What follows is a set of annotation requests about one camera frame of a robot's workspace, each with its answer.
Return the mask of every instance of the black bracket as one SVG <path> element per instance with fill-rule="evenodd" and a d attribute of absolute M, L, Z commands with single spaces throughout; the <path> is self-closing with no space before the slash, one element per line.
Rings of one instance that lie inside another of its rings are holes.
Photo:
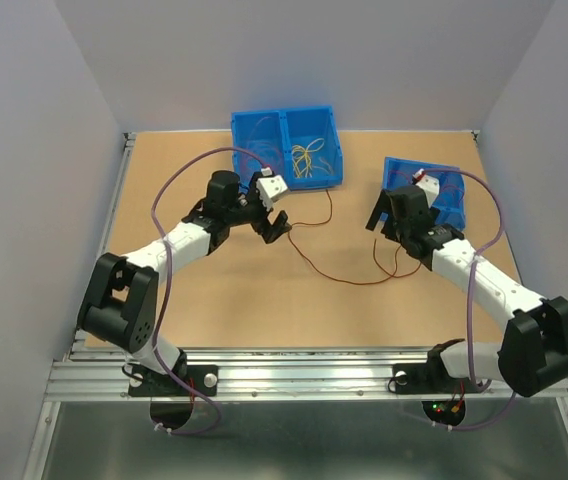
<path fill-rule="evenodd" d="M 466 393 L 475 393 L 477 388 L 468 378 L 459 379 L 448 375 L 441 353 L 451 345 L 464 341 L 461 338 L 450 340 L 446 343 L 435 345 L 427 354 L 426 362 L 422 363 L 399 363 L 394 366 L 394 377 L 389 380 L 388 390 L 398 395 L 429 395 L 460 393 L 460 382 L 464 385 Z M 404 372 L 405 376 L 399 377 L 398 372 Z"/>
<path fill-rule="evenodd" d="M 218 371 L 217 365 L 189 365 L 183 380 L 189 385 L 192 380 L 195 390 L 207 397 L 214 397 L 217 395 L 217 384 L 207 387 L 204 384 L 204 377 L 213 374 L 217 378 Z M 129 397 L 188 397 L 190 395 L 168 375 L 154 372 L 142 365 L 132 365 L 131 376 L 141 378 L 141 385 L 133 387 L 129 384 Z"/>
<path fill-rule="evenodd" d="M 519 395 L 530 397 L 568 377 L 568 301 L 542 305 L 508 321 L 499 352 L 500 373 Z"/>

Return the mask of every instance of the blue plastic bin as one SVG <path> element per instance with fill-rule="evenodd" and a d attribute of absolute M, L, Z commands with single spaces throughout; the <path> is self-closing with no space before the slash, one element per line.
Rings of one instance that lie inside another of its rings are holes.
<path fill-rule="evenodd" d="M 327 188 L 343 180 L 343 159 L 331 107 L 235 112 L 233 144 L 256 153 L 291 190 Z M 233 168 L 247 185 L 259 163 L 233 154 Z"/>
<path fill-rule="evenodd" d="M 278 111 L 242 112 L 231 116 L 233 145 L 257 154 L 278 175 L 284 175 L 283 115 Z M 233 168 L 247 186 L 260 164 L 249 155 L 233 153 Z"/>
<path fill-rule="evenodd" d="M 285 110 L 289 149 L 285 180 L 291 190 L 327 188 L 344 178 L 343 157 L 331 107 Z"/>
<path fill-rule="evenodd" d="M 384 161 L 383 188 L 393 190 L 411 184 L 411 177 L 420 168 L 455 168 L 450 165 L 436 163 L 416 162 L 386 157 Z M 459 173 L 430 173 L 440 182 L 440 194 L 433 202 L 433 206 L 440 209 L 435 223 L 440 225 L 448 223 L 458 230 L 466 227 L 466 214 L 464 213 L 464 180 Z"/>

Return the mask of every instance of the gray wall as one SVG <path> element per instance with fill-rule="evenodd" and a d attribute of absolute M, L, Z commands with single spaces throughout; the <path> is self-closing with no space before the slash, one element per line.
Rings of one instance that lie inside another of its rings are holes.
<path fill-rule="evenodd" d="M 323 104 L 341 128 L 479 128 L 553 0 L 56 0 L 128 131 Z"/>
<path fill-rule="evenodd" d="M 0 479 L 20 478 L 121 154 L 52 0 L 0 1 Z"/>
<path fill-rule="evenodd" d="M 568 0 L 557 0 L 480 135 L 524 281 L 568 298 Z"/>

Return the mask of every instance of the cardboard surface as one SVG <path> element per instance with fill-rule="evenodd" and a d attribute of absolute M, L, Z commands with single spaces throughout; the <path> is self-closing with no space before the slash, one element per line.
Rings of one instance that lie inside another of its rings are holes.
<path fill-rule="evenodd" d="M 344 183 L 330 192 L 332 221 L 296 228 L 292 235 L 320 269 L 343 279 L 367 282 L 387 276 L 373 262 L 375 238 L 378 259 L 393 268 L 397 245 L 364 228 L 379 195 L 386 156 L 457 165 L 484 176 L 470 133 L 343 131 L 340 141 Z M 150 206 L 162 184 L 198 154 L 228 145 L 228 132 L 138 135 L 109 250 L 124 254 L 156 239 Z M 165 229 L 172 229 L 204 196 L 217 169 L 232 169 L 230 153 L 202 160 L 173 183 L 158 207 Z M 496 232 L 497 213 L 481 186 L 469 179 L 465 184 L 465 233 L 478 247 Z M 291 222 L 318 222 L 329 213 L 322 190 L 295 192 L 277 207 L 288 212 Z M 516 278 L 506 238 L 486 256 Z M 416 265 L 402 252 L 398 274 Z M 265 245 L 249 226 L 233 229 L 219 250 L 178 272 L 173 285 L 162 333 L 183 347 L 430 346 L 465 336 L 465 295 L 426 268 L 379 285 L 337 283 L 315 273 L 286 237 Z M 475 339 L 501 340 L 497 326 L 479 307 Z"/>

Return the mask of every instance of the purple cable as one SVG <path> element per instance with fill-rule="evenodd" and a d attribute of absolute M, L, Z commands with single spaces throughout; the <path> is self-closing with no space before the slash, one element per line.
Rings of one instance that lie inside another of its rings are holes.
<path fill-rule="evenodd" d="M 477 382 L 477 378 L 475 377 L 475 357 L 473 356 L 473 297 L 475 295 L 475 275 L 477 272 L 477 257 L 482 255 L 488 248 L 492 247 L 497 243 L 500 237 L 504 234 L 504 222 L 502 219 L 502 204 L 500 203 L 497 195 L 491 187 L 488 186 L 484 180 L 480 177 L 475 175 L 474 173 L 467 172 L 464 170 L 458 170 L 456 168 L 426 168 L 424 169 L 424 173 L 457 173 L 460 175 L 464 175 L 466 177 L 472 178 L 480 185 L 484 187 L 484 189 L 489 193 L 489 195 L 493 198 L 493 202 L 495 203 L 495 207 L 497 208 L 497 215 L 500 220 L 500 226 L 493 237 L 492 240 L 482 245 L 475 251 L 473 255 L 473 261 L 471 262 L 471 271 L 468 275 L 468 294 L 466 296 L 466 344 L 467 344 L 467 352 L 468 352 L 468 374 L 473 382 L 474 385 L 477 386 L 480 392 L 485 391 L 491 384 L 491 381 L 482 384 Z"/>
<path fill-rule="evenodd" d="M 157 231 L 160 234 L 160 238 L 162 239 L 162 241 L 164 243 L 164 248 L 166 249 L 166 264 L 167 264 L 166 289 L 164 291 L 164 299 L 162 300 L 162 306 L 160 308 L 160 313 L 157 317 L 157 325 L 155 327 L 155 330 L 153 331 L 153 336 L 151 337 L 151 346 L 153 347 L 153 353 L 155 354 L 155 358 L 157 359 L 157 362 L 161 365 L 161 367 L 164 369 L 166 374 L 175 383 L 177 383 L 180 387 L 182 387 L 187 392 L 195 395 L 196 397 L 201 398 L 206 403 L 211 405 L 217 413 L 217 417 L 215 418 L 215 421 L 211 425 L 209 425 L 208 427 L 204 427 L 204 428 L 201 428 L 199 430 L 194 430 L 194 431 L 191 431 L 191 432 L 180 432 L 179 430 L 173 430 L 173 431 L 170 432 L 171 435 L 199 435 L 201 433 L 205 433 L 205 432 L 208 432 L 210 430 L 213 430 L 215 427 L 217 427 L 219 425 L 220 421 L 222 420 L 222 411 L 220 410 L 220 407 L 217 405 L 217 403 L 215 403 L 213 400 L 211 400 L 208 396 L 204 395 L 203 393 L 198 392 L 197 390 L 192 388 L 189 384 L 187 384 L 184 380 L 182 380 L 177 375 L 175 375 L 171 371 L 171 368 L 166 364 L 164 359 L 161 357 L 160 352 L 157 349 L 157 339 L 158 339 L 159 334 L 160 334 L 160 328 L 162 327 L 162 322 L 164 321 L 164 315 L 166 314 L 166 308 L 168 307 L 168 301 L 169 301 L 169 298 L 170 298 L 170 295 L 171 295 L 171 287 L 172 287 L 172 284 L 173 284 L 173 282 L 172 282 L 173 275 L 171 274 L 173 272 L 173 254 L 172 254 L 172 250 L 171 250 L 171 244 L 166 239 L 166 231 L 162 227 L 162 224 L 160 223 L 160 221 L 157 219 L 156 210 L 157 210 L 157 205 L 160 202 L 160 199 L 162 198 L 162 195 L 164 195 L 164 192 L 166 192 L 168 187 L 171 185 L 171 183 L 173 183 L 173 181 L 177 177 L 179 177 L 187 168 L 191 167 L 193 164 L 199 162 L 200 160 L 202 160 L 206 157 L 209 157 L 211 155 L 214 155 L 214 154 L 220 153 L 220 152 L 239 152 L 239 153 L 242 153 L 244 155 L 249 155 L 249 156 L 253 157 L 255 160 L 257 160 L 260 163 L 260 165 L 264 166 L 264 162 L 262 161 L 262 159 L 260 157 L 255 155 L 253 152 L 250 152 L 249 150 L 245 150 L 243 148 L 220 147 L 220 148 L 216 148 L 214 150 L 210 150 L 208 152 L 202 153 L 201 155 L 198 155 L 193 160 L 187 162 L 185 165 L 180 167 L 179 170 L 177 170 L 177 172 L 175 172 L 173 175 L 171 175 L 171 177 L 166 181 L 166 183 L 164 183 L 164 185 L 162 185 L 162 188 L 160 188 L 159 192 L 157 192 L 157 196 L 155 197 L 155 200 L 153 200 L 153 205 L 151 206 L 151 218 L 153 219 L 153 223 L 155 224 L 155 228 L 157 228 Z"/>

